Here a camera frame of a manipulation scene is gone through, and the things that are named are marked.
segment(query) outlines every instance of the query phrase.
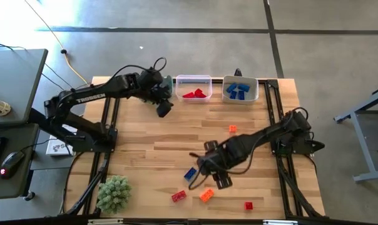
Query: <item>orange lego brick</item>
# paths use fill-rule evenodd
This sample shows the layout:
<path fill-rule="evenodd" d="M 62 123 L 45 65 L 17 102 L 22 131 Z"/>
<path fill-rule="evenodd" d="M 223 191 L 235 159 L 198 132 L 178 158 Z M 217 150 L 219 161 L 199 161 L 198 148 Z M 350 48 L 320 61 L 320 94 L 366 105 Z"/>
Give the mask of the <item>orange lego brick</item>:
<path fill-rule="evenodd" d="M 207 202 L 212 196 L 214 195 L 214 191 L 212 189 L 208 189 L 205 191 L 201 196 L 200 199 L 205 203 Z"/>
<path fill-rule="evenodd" d="M 236 127 L 236 125 L 229 125 L 229 132 L 236 132 L 237 131 L 237 127 Z"/>

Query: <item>blue block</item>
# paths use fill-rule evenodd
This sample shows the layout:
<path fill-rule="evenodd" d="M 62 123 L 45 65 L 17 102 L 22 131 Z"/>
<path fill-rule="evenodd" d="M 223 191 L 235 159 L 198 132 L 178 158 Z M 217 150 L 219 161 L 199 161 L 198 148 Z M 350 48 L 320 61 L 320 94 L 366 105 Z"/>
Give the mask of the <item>blue block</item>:
<path fill-rule="evenodd" d="M 238 85 L 238 89 L 239 89 L 239 90 L 242 90 L 242 91 L 249 92 L 250 86 L 249 86 L 249 85 L 246 85 L 246 84 L 239 84 L 239 85 Z"/>
<path fill-rule="evenodd" d="M 233 83 L 233 84 L 229 85 L 229 87 L 227 88 L 227 92 L 231 93 L 231 91 L 233 91 L 235 88 L 237 88 L 237 84 Z"/>
<path fill-rule="evenodd" d="M 236 91 L 231 91 L 231 96 L 229 97 L 230 99 L 235 99 L 237 97 L 237 92 Z"/>
<path fill-rule="evenodd" d="M 239 91 L 238 92 L 238 98 L 239 98 L 239 100 L 245 100 L 245 92 Z"/>
<path fill-rule="evenodd" d="M 190 181 L 190 179 L 193 177 L 193 175 L 195 175 L 197 172 L 197 170 L 195 168 L 190 168 L 189 171 L 184 175 L 184 178 L 187 180 L 187 181 Z"/>

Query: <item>concrete floor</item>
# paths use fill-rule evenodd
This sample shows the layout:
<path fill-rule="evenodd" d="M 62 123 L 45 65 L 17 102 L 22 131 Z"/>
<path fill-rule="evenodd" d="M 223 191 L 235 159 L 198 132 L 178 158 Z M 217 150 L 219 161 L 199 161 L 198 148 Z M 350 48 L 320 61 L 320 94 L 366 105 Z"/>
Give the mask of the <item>concrete floor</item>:
<path fill-rule="evenodd" d="M 268 28 L 262 0 L 30 2 L 52 26 Z M 378 0 L 269 3 L 276 29 L 378 30 Z M 17 19 L 7 17 L 9 13 Z M 73 86 L 81 85 L 65 64 L 51 33 L 33 31 L 38 26 L 43 24 L 24 2 L 12 6 L 0 2 L 0 43 L 48 49 L 47 64 Z M 240 68 L 248 77 L 277 77 L 268 34 L 56 34 L 72 55 L 73 66 L 89 81 L 93 76 L 111 75 L 125 64 L 150 66 L 160 56 L 168 59 L 164 75 L 223 76 Z M 315 155 L 326 214 L 335 219 L 378 223 L 378 180 L 353 182 L 352 176 L 367 172 L 367 165 L 351 123 L 336 124 L 332 120 L 378 89 L 378 35 L 279 34 L 277 44 L 283 74 L 295 79 L 315 138 L 326 145 Z M 67 88 L 47 69 L 44 73 Z M 43 78 L 34 107 L 41 111 L 43 101 L 58 91 Z M 65 169 L 36 171 L 31 189 L 37 197 L 30 202 L 21 198 L 0 200 L 0 220 L 56 215 L 65 177 Z"/>

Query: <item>yellow cable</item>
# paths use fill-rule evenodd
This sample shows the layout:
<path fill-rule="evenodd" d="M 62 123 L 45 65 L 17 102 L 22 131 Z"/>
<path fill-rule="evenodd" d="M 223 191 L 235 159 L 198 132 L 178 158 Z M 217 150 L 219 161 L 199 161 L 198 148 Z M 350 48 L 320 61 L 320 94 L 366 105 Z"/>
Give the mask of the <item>yellow cable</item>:
<path fill-rule="evenodd" d="M 24 0 L 26 2 L 26 4 L 28 4 L 28 6 L 34 11 L 34 13 L 36 13 L 36 15 L 38 15 L 38 17 L 43 21 L 43 23 L 47 26 L 47 28 L 51 31 L 51 33 L 53 34 L 53 36 L 57 39 L 57 42 L 59 44 L 59 46 L 61 47 L 61 50 L 64 50 L 64 47 L 63 45 L 61 44 L 61 41 L 59 41 L 57 35 L 53 32 L 53 30 L 51 30 L 50 26 L 48 26 L 48 24 L 46 23 L 46 21 L 44 21 L 44 19 L 33 9 L 33 7 L 27 2 L 27 0 Z M 71 64 L 69 63 L 69 59 L 66 55 L 66 53 L 62 53 L 64 54 L 64 57 L 65 57 L 65 61 L 66 61 L 66 64 L 68 64 L 69 68 L 71 68 L 72 71 L 74 71 L 74 73 L 82 79 L 82 81 L 87 84 L 88 82 L 78 73 L 75 71 L 75 69 L 71 66 Z"/>

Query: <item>wooden table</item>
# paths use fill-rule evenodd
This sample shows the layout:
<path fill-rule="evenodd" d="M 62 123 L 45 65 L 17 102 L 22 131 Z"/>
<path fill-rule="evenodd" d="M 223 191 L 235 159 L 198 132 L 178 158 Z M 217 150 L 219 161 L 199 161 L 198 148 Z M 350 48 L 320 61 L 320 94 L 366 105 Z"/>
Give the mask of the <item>wooden table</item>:
<path fill-rule="evenodd" d="M 103 83 L 107 79 L 94 77 L 93 83 Z M 278 83 L 284 112 L 299 106 L 295 81 L 279 79 Z M 121 100 L 116 124 L 117 147 L 111 156 L 108 175 L 128 177 L 133 186 L 132 197 L 123 212 L 103 216 L 284 218 L 277 165 L 270 153 L 270 144 L 256 149 L 252 166 L 246 174 L 232 175 L 233 186 L 230 188 L 218 190 L 212 177 L 209 177 L 198 189 L 189 191 L 188 182 L 183 178 L 192 166 L 197 168 L 195 158 L 188 153 L 204 154 L 205 141 L 229 138 L 229 125 L 237 126 L 237 134 L 254 133 L 270 125 L 264 89 L 260 89 L 259 99 L 251 106 L 222 103 L 220 84 L 213 86 L 213 95 L 208 104 L 186 104 L 179 102 L 175 96 L 171 101 L 174 103 L 171 112 L 159 118 L 155 107 L 150 104 L 135 98 Z M 89 102 L 84 117 L 93 122 L 100 121 L 103 105 L 104 99 Z M 316 211 L 324 214 L 313 164 L 304 156 L 294 155 L 293 159 L 300 190 Z M 93 154 L 85 153 L 74 165 L 69 177 L 66 209 L 75 203 L 88 185 L 92 160 Z M 246 165 L 247 161 L 235 169 L 243 169 Z M 206 188 L 212 188 L 215 195 L 209 202 L 203 203 L 199 195 Z M 185 190 L 187 197 L 174 203 L 171 195 L 181 190 Z M 288 195 L 292 212 L 295 212 L 292 192 L 289 191 Z M 91 212 L 95 208 L 96 197 L 95 191 Z M 244 210 L 247 201 L 253 202 L 252 211 Z"/>

